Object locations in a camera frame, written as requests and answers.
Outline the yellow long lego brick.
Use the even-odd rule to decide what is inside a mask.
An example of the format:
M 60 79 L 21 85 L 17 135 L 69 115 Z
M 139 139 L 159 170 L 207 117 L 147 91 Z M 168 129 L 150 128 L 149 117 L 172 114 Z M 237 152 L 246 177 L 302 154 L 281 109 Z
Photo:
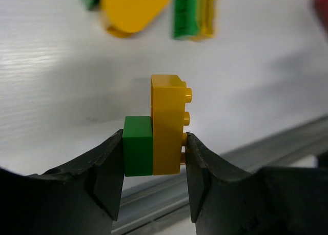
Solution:
M 153 175 L 180 173 L 182 147 L 190 124 L 186 104 L 192 89 L 175 74 L 151 75 L 151 121 L 153 131 Z

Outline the small green lego brick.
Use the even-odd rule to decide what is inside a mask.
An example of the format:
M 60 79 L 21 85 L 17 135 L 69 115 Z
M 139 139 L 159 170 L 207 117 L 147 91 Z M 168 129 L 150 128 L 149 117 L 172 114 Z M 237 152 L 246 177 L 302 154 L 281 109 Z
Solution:
M 126 177 L 153 174 L 153 134 L 149 116 L 125 117 L 123 130 Z

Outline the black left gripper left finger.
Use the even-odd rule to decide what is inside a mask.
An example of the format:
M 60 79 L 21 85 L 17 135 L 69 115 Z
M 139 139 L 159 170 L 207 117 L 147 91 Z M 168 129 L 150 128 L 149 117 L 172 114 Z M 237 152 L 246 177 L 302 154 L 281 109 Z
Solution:
M 1 234 L 110 234 L 118 218 L 122 131 L 43 174 L 1 170 Z

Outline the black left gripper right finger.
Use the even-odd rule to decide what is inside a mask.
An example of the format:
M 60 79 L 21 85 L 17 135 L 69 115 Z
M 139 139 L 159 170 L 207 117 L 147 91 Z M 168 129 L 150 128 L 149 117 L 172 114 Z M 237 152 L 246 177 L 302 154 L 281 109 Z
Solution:
M 197 234 L 327 234 L 327 169 L 266 166 L 249 173 L 187 137 Z

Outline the green lego plate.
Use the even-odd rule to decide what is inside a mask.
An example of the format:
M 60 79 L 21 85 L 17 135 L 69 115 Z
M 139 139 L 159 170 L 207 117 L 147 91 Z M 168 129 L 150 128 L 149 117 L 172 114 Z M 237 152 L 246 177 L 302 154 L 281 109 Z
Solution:
M 196 36 L 197 0 L 174 0 L 173 37 L 175 39 Z

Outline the yellow striped lego plate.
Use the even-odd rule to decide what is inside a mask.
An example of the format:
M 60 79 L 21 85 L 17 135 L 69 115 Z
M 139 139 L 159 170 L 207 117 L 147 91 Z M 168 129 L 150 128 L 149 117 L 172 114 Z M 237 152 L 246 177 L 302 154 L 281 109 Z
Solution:
M 199 42 L 215 36 L 215 16 L 217 0 L 197 0 L 197 33 L 190 39 Z

